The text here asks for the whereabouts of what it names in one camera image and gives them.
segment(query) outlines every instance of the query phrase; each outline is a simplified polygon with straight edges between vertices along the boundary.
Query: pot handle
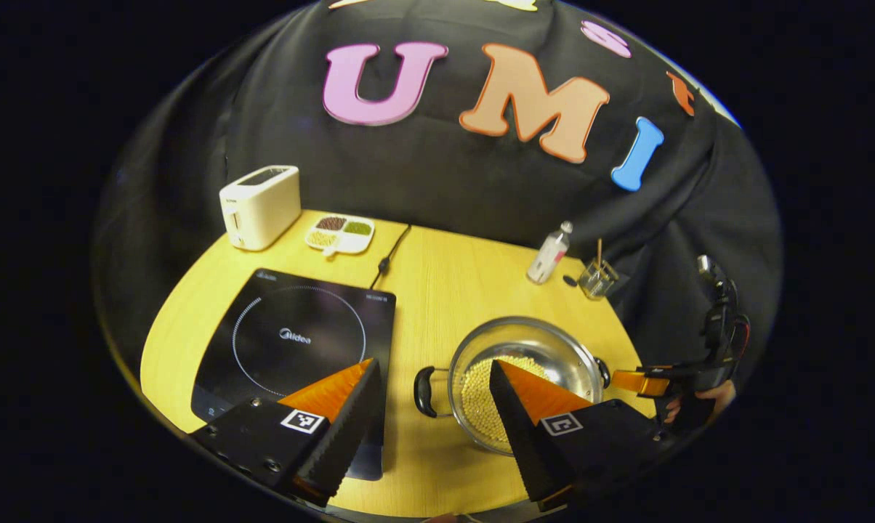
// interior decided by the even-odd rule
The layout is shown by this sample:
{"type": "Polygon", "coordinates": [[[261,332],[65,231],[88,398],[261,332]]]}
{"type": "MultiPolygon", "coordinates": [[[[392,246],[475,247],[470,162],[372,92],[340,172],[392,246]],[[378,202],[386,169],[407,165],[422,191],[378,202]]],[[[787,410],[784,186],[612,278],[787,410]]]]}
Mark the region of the pot handle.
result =
{"type": "Polygon", "coordinates": [[[418,407],[419,413],[425,414],[429,418],[450,416],[450,414],[435,413],[434,408],[431,407],[431,374],[435,370],[448,371],[447,368],[434,368],[432,365],[432,367],[422,368],[418,374],[415,374],[415,407],[418,407]]]}
{"type": "Polygon", "coordinates": [[[609,384],[611,383],[611,374],[609,374],[609,368],[606,367],[606,362],[600,360],[600,358],[593,357],[593,361],[596,362],[596,365],[600,367],[600,374],[602,375],[602,387],[603,389],[608,389],[609,384]]]}

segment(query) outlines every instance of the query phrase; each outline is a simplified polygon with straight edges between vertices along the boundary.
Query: pink letter u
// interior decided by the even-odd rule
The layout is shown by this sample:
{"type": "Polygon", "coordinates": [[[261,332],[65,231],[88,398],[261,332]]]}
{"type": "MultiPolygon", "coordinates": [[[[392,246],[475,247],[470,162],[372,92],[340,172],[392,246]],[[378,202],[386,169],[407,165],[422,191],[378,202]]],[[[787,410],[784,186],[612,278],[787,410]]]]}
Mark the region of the pink letter u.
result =
{"type": "Polygon", "coordinates": [[[358,87],[363,66],[379,53],[377,44],[338,47],[328,53],[328,78],[324,84],[324,108],[344,123],[384,126],[411,114],[422,98],[431,64],[447,56],[447,46],[429,42],[406,42],[395,46],[402,57],[398,79],[389,98],[370,102],[360,98],[358,87]]]}

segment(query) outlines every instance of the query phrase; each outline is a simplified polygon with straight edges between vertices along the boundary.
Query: glass cup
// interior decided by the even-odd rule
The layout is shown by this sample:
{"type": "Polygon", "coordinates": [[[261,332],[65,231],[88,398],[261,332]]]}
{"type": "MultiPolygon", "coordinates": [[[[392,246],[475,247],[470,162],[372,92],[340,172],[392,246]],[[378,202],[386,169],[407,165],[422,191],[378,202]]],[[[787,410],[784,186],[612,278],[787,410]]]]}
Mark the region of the glass cup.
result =
{"type": "Polygon", "coordinates": [[[588,299],[598,300],[609,296],[609,290],[616,281],[618,281],[618,273],[611,268],[609,262],[603,259],[600,267],[596,259],[593,259],[586,266],[577,285],[588,299]]]}

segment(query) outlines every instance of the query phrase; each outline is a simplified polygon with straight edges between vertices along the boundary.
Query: stainless steel pot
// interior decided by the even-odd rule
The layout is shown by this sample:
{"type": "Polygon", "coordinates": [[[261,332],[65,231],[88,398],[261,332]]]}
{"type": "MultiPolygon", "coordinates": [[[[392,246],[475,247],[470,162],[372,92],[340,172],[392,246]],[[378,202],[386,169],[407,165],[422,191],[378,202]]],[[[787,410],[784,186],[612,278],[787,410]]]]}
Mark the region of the stainless steel pot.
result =
{"type": "Polygon", "coordinates": [[[598,403],[609,386],[609,368],[593,357],[573,336],[547,322],[530,317],[501,317],[488,321],[467,335],[453,355],[450,368],[425,367],[415,376],[414,395],[418,411],[435,418],[450,416],[484,449],[511,456],[507,441],[496,440],[475,429],[464,414],[464,376],[473,365],[502,355],[530,357],[544,368],[550,381],[574,394],[598,403]],[[431,374],[448,372],[447,394],[451,413],[437,414],[431,407],[431,374]]]}

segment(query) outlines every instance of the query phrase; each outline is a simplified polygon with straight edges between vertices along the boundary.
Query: letter m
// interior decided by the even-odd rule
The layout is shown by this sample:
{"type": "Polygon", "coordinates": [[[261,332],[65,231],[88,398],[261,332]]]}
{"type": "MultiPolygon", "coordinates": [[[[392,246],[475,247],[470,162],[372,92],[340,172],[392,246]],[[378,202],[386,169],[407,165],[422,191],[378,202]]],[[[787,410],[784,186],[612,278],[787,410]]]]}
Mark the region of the letter m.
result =
{"type": "Polygon", "coordinates": [[[460,125],[471,132],[504,136],[508,132],[504,111],[511,100],[518,139],[533,139],[556,118],[554,128],[541,135],[541,149],[567,162],[583,163],[586,137],[596,113],[609,102],[609,93],[581,77],[548,92],[541,67],[531,54],[503,44],[485,44],[483,52],[493,65],[477,106],[461,113],[460,125]]]}

